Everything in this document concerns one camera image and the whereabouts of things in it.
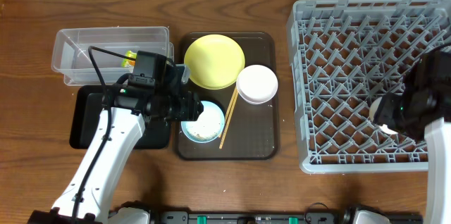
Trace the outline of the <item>green snack wrapper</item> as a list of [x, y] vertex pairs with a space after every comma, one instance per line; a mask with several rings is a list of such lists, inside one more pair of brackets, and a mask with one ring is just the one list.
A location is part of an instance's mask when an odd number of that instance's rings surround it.
[[135, 66], [135, 60], [137, 58], [137, 54], [133, 51], [127, 51], [125, 54], [126, 58], [123, 59], [121, 66], [123, 68], [127, 67], [134, 67]]

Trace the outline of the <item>yellow plate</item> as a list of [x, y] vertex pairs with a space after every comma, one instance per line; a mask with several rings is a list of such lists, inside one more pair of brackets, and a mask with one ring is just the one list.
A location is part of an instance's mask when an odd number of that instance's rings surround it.
[[224, 89], [235, 83], [245, 67], [241, 46], [225, 35], [205, 35], [196, 39], [184, 55], [190, 79], [204, 89]]

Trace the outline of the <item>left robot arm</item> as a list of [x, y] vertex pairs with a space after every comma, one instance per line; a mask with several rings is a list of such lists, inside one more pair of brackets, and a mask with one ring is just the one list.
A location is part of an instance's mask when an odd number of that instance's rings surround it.
[[87, 152], [64, 193], [48, 212], [35, 210], [29, 223], [152, 223], [151, 211], [128, 202], [111, 212], [111, 202], [131, 151], [148, 136], [152, 118], [194, 121], [204, 107], [183, 86], [190, 76], [184, 65], [122, 75], [104, 88], [104, 109]]

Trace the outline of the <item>pink white bowl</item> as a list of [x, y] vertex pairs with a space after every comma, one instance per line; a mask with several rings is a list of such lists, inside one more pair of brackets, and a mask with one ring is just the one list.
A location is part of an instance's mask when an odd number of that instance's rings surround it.
[[238, 75], [236, 88], [246, 102], [259, 105], [274, 98], [278, 91], [278, 78], [266, 66], [251, 65]]

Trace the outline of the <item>light blue bowl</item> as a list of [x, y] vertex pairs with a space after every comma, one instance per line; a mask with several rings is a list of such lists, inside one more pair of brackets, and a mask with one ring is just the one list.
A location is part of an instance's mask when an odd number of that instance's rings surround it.
[[215, 140], [223, 131], [225, 116], [221, 108], [210, 101], [201, 101], [204, 110], [196, 121], [184, 121], [180, 124], [184, 135], [196, 143]]

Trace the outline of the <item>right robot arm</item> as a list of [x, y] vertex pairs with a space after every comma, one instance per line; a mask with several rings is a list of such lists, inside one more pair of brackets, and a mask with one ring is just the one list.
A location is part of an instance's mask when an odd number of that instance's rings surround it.
[[401, 95], [384, 94], [369, 119], [384, 132], [425, 141], [428, 189], [425, 223], [450, 222], [450, 44], [430, 50], [404, 77]]

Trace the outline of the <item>white green cup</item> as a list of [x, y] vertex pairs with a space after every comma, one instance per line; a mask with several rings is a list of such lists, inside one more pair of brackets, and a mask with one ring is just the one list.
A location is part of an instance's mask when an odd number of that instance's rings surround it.
[[370, 105], [369, 120], [377, 125], [383, 133], [387, 135], [397, 135], [398, 132], [391, 130], [385, 123], [382, 123], [381, 121], [381, 101], [382, 98], [379, 97]]

